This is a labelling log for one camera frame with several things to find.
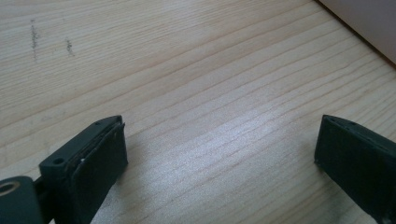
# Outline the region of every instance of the scratch mark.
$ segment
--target scratch mark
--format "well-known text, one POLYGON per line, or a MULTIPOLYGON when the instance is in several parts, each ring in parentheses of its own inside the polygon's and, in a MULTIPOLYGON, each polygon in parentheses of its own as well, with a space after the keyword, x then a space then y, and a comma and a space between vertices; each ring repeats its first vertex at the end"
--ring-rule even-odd
POLYGON ((66 49, 67 49, 67 52, 69 52, 69 55, 75 56, 74 52, 72 50, 72 47, 73 47, 72 42, 69 39, 66 38, 66 49))
POLYGON ((35 20, 30 20, 30 23, 31 23, 31 31, 32 31, 32 49, 36 62, 37 61, 36 48, 37 48, 37 39, 39 38, 39 35, 37 33, 37 30, 35 29, 35 20))

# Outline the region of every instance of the light wood grain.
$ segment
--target light wood grain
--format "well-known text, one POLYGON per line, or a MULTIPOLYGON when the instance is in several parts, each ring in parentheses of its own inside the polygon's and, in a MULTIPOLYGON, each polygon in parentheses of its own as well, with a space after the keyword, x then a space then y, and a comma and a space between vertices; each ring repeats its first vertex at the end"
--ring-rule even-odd
POLYGON ((123 115, 93 223, 374 223, 313 155, 323 114, 396 141, 395 65, 315 1, 2 1, 0 67, 0 178, 123 115))

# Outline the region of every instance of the round hole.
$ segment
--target round hole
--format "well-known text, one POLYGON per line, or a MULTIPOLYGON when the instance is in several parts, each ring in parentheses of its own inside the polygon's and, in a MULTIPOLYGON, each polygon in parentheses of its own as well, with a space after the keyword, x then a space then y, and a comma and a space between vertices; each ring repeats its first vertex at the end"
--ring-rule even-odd
POLYGON ((9 194, 20 186, 20 182, 11 181, 0 185, 0 196, 9 194))
POLYGON ((62 158, 55 159, 55 160, 53 161, 53 163, 54 163, 55 165, 62 164, 62 163, 64 163, 64 159, 62 159, 62 158))

